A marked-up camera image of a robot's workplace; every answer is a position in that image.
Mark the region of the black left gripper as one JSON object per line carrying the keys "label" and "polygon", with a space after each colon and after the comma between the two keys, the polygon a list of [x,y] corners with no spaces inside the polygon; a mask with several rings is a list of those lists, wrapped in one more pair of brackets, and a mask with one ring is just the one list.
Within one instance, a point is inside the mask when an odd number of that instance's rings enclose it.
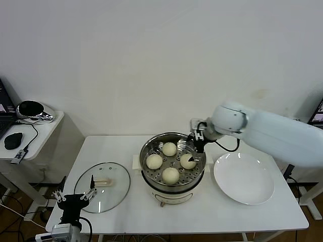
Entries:
{"label": "black left gripper", "polygon": [[59,208],[63,211],[60,224],[80,224],[81,210],[87,207],[87,201],[91,201],[97,194],[94,176],[91,176],[89,191],[84,194],[63,195],[65,182],[66,176],[52,192],[52,196],[59,202]]}

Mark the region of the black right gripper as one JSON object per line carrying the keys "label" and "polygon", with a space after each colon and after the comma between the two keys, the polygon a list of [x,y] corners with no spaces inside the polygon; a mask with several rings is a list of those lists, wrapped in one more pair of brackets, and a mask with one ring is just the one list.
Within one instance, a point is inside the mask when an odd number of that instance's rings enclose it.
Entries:
{"label": "black right gripper", "polygon": [[196,152],[189,153],[191,157],[188,159],[188,162],[200,162],[202,160],[202,153],[204,152],[205,146],[203,131],[194,130],[194,133],[190,133],[187,136],[186,141],[192,141],[196,149]]}

